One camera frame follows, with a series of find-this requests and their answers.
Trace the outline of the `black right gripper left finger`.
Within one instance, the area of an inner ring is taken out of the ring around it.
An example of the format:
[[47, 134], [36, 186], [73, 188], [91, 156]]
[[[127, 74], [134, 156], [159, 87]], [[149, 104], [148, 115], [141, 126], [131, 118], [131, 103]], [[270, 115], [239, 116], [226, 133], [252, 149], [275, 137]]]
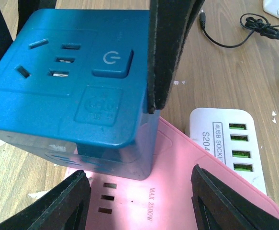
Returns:
[[91, 186], [83, 170], [69, 177], [33, 204], [0, 223], [0, 230], [84, 230]]

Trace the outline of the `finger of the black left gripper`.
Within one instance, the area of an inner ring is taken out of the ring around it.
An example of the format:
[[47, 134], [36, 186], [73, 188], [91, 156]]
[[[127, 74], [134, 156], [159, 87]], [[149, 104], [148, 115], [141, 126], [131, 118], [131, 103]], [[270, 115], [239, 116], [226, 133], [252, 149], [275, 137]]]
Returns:
[[149, 9], [147, 111], [168, 100], [188, 33], [204, 0], [152, 0]]
[[[39, 9], [54, 9], [56, 0], [18, 0], [18, 28], [20, 32], [29, 17]], [[13, 39], [0, 10], [0, 60], [12, 44]]]

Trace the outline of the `blue cube socket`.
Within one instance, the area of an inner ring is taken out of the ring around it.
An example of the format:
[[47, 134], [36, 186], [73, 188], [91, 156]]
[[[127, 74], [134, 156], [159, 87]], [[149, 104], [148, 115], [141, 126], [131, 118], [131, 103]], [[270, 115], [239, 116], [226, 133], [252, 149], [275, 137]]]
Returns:
[[152, 170], [147, 10], [41, 9], [0, 61], [0, 139], [55, 164], [134, 180]]

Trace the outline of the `large pink socket block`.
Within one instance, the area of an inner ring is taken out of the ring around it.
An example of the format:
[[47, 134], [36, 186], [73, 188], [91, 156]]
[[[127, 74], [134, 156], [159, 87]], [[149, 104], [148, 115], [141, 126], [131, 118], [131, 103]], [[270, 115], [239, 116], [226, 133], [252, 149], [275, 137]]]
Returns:
[[145, 180], [86, 172], [92, 180], [86, 229], [195, 230], [191, 176], [196, 165], [264, 210], [266, 228], [270, 220], [279, 220], [279, 207], [271, 198], [160, 119], [153, 168]]

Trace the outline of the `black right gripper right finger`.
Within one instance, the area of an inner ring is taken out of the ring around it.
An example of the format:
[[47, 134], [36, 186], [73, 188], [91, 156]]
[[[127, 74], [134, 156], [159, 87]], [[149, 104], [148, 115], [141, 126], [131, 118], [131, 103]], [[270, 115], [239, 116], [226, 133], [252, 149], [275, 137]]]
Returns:
[[279, 219], [195, 165], [192, 203], [199, 230], [279, 230]]

